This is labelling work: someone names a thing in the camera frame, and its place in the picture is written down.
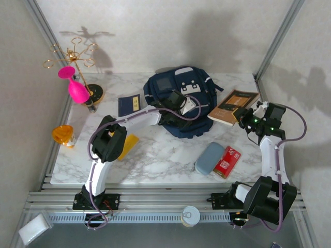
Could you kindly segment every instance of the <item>pink wine glass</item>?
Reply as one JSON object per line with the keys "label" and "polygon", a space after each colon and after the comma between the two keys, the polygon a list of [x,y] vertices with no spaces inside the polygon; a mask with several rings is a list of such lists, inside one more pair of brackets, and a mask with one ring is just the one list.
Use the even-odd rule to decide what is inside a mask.
{"label": "pink wine glass", "polygon": [[58,77],[60,79],[69,79],[69,94],[72,97],[73,101],[77,104],[82,104],[89,99],[89,93],[87,89],[80,82],[72,79],[72,76],[75,73],[75,69],[72,66],[66,66],[60,71],[58,71]]}

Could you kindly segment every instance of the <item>gold metal stand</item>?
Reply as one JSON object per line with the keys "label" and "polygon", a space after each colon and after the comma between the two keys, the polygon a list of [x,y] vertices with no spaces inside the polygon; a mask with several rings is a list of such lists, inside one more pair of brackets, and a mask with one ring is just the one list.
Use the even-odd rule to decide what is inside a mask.
{"label": "gold metal stand", "polygon": [[74,63],[74,65],[76,66],[77,70],[78,70],[78,73],[81,77],[81,79],[83,80],[84,84],[85,84],[85,87],[90,95],[90,98],[92,99],[93,103],[96,105],[98,104],[103,96],[104,96],[104,93],[103,93],[103,89],[101,86],[97,85],[97,84],[87,84],[86,83],[86,80],[81,72],[81,70],[79,69],[79,66],[77,64],[77,61],[78,60],[82,60],[84,61],[84,66],[86,67],[91,67],[91,66],[94,66],[95,65],[95,59],[93,58],[87,58],[87,59],[82,59],[80,58],[80,56],[87,52],[87,51],[95,51],[97,49],[99,49],[99,45],[96,44],[96,43],[92,43],[90,45],[87,46],[86,49],[84,49],[82,52],[78,53],[76,52],[76,45],[81,43],[82,42],[82,38],[80,37],[75,37],[71,40],[71,43],[74,45],[73,46],[73,50],[67,48],[67,52],[63,52],[62,48],[59,46],[59,44],[54,44],[50,47],[51,51],[52,52],[62,52],[64,55],[65,55],[65,59],[56,59],[56,60],[53,60],[53,59],[48,59],[46,60],[42,65],[45,67],[45,68],[51,68],[54,66],[55,62],[58,62],[58,61],[61,61],[61,60],[64,60],[64,61],[67,61],[69,62],[69,64],[71,63]]}

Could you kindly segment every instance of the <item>gray pouch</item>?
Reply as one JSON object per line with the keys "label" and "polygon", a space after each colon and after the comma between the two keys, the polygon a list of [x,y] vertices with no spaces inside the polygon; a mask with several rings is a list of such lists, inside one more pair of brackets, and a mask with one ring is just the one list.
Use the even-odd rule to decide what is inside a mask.
{"label": "gray pouch", "polygon": [[216,142],[211,142],[194,163],[195,169],[203,175],[208,175],[221,160],[224,147]]}

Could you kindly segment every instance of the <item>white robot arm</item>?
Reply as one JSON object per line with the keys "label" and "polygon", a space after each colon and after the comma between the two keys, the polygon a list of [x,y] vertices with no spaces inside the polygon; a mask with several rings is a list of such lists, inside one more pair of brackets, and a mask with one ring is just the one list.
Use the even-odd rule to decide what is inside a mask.
{"label": "white robot arm", "polygon": [[[195,107],[191,101],[177,101],[177,110],[181,113],[187,112]],[[162,124],[173,120],[174,115],[165,114],[161,108],[148,106],[139,112],[119,118],[116,124],[111,116],[106,116],[98,130],[96,136],[92,138],[93,157],[97,160],[93,162],[88,181],[83,186],[79,199],[83,199],[81,204],[86,209],[88,202],[91,206],[100,206],[105,195],[105,182],[111,164],[122,153],[124,141],[128,134],[151,125]],[[280,221],[280,202],[274,198],[269,198],[270,191],[276,192],[278,196],[278,186],[282,191],[282,217],[285,218],[292,203],[296,198],[296,187],[289,185],[286,176],[283,149],[285,132],[280,128],[281,117],[285,112],[285,107],[272,103],[258,103],[257,110],[238,108],[233,115],[237,119],[239,126],[246,130],[247,134],[254,132],[258,137],[258,144],[262,153],[262,175],[251,187],[241,182],[232,184],[229,191],[222,197],[215,199],[212,197],[208,201],[220,201],[220,205],[229,209],[243,209],[243,212],[256,216],[262,220],[278,224]]]}
{"label": "white robot arm", "polygon": [[[145,128],[148,126],[156,125],[160,122],[161,113],[159,111],[154,111],[156,108],[154,106],[148,105],[146,108],[135,112],[131,115],[119,118],[118,120],[124,120],[124,122],[120,122],[118,125],[124,127],[127,131],[126,136],[129,136],[131,133],[135,133],[137,130],[141,128]],[[130,119],[131,116],[137,115],[134,119]],[[93,171],[92,177],[92,194],[94,196],[98,196],[105,190],[106,177],[108,175],[108,171],[113,163],[111,162],[102,162],[100,158],[97,161],[93,161],[95,163],[95,168]],[[85,184],[85,188],[89,192],[89,183],[91,179],[92,168],[90,169],[88,180]]]}

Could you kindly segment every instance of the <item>navy backpack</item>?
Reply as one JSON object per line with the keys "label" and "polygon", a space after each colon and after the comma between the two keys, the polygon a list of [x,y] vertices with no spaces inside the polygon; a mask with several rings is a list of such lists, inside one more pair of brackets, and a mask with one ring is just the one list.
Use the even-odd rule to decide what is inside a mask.
{"label": "navy backpack", "polygon": [[[217,106],[216,89],[223,91],[223,88],[216,85],[204,70],[196,67],[180,67],[150,77],[144,85],[144,94],[148,104],[168,98],[173,90],[196,97],[202,109],[200,117],[191,125],[183,128],[163,125],[175,137],[193,138],[208,132],[213,125],[213,121],[207,115]],[[184,116],[192,118],[198,114],[198,111],[196,107]]]}

